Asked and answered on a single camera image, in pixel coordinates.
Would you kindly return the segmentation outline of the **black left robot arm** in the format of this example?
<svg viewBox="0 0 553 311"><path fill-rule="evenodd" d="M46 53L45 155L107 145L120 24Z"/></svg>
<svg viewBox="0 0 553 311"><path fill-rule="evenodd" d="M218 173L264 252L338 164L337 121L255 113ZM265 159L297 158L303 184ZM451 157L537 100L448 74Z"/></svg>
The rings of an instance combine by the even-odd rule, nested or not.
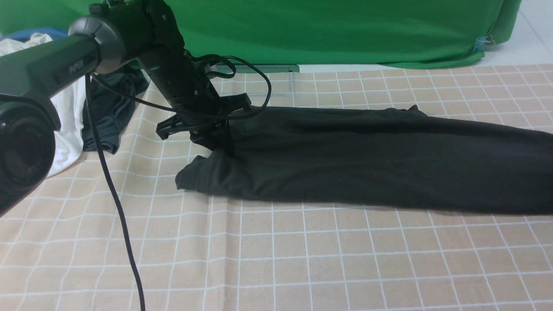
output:
<svg viewBox="0 0 553 311"><path fill-rule="evenodd" d="M65 38L1 57L1 214L47 177L61 128L51 98L87 73L112 73L138 60L182 122L178 131L214 150L233 151L229 103L210 82L209 64L185 50L163 0L92 4Z"/></svg>

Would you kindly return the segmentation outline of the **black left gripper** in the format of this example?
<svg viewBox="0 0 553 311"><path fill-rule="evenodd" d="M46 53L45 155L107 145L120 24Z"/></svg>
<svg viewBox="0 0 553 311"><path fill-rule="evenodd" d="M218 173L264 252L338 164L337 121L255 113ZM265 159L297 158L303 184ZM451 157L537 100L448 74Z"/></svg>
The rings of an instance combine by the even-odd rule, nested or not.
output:
<svg viewBox="0 0 553 311"><path fill-rule="evenodd" d="M176 114L156 126L161 140L179 132L190 132L192 143L211 151L221 149L235 155L229 123L220 116L221 103L207 75L206 67L215 55L193 57L182 51L176 55L163 45L141 53L140 65L150 76ZM210 126L195 130L195 126Z"/></svg>

